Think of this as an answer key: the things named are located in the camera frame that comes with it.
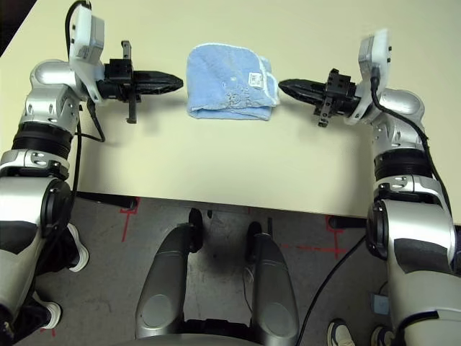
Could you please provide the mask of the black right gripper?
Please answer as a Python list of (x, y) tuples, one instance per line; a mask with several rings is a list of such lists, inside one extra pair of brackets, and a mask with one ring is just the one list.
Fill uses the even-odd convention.
[(325, 83), (286, 79), (279, 82), (279, 88), (297, 101), (315, 105), (319, 127), (327, 127), (333, 116), (350, 117), (359, 103), (356, 84), (336, 68), (331, 69)]

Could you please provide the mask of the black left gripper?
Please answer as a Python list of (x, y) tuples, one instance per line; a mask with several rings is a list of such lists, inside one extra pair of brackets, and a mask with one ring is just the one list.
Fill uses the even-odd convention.
[(121, 46), (122, 57), (111, 58), (104, 64), (104, 78), (97, 82), (97, 87), (104, 99), (116, 99), (128, 103), (126, 121), (129, 124), (136, 124), (139, 95), (175, 92), (183, 87), (183, 81), (175, 75), (160, 71), (134, 71), (130, 41), (122, 40)]

